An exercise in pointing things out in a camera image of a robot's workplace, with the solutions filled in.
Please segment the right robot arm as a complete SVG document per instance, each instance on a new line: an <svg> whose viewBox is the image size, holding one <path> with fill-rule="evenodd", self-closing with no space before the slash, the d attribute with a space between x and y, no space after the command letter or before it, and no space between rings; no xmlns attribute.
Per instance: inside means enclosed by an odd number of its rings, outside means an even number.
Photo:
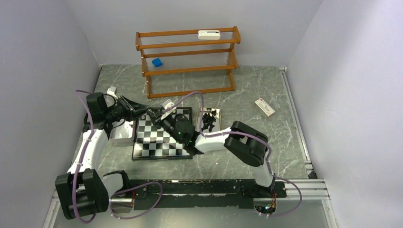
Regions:
<svg viewBox="0 0 403 228"><path fill-rule="evenodd" d="M240 121L235 121L224 130L204 133L203 130L196 131L196 127L186 117L173 117L172 114L164 116L164 110L155 108L146 113L154 126L163 128L189 154L226 149L252 168L259 195L267 197L274 191L273 174L267 161L271 148L265 134Z"/></svg>

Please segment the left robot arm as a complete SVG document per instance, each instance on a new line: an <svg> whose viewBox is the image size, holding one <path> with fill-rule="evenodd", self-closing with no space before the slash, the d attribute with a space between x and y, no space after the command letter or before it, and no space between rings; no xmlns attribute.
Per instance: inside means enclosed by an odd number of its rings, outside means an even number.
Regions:
<svg viewBox="0 0 403 228"><path fill-rule="evenodd" d="M126 99L113 99L108 106L106 94L88 93L82 101L86 109L83 141L75 161L66 174L57 176L55 187L66 219L84 216L95 217L110 206L110 197L115 193L124 198L131 193L132 185L124 170L113 171L100 177L97 168L100 155L110 139L113 124L118 121L134 121L145 114L148 106Z"/></svg>

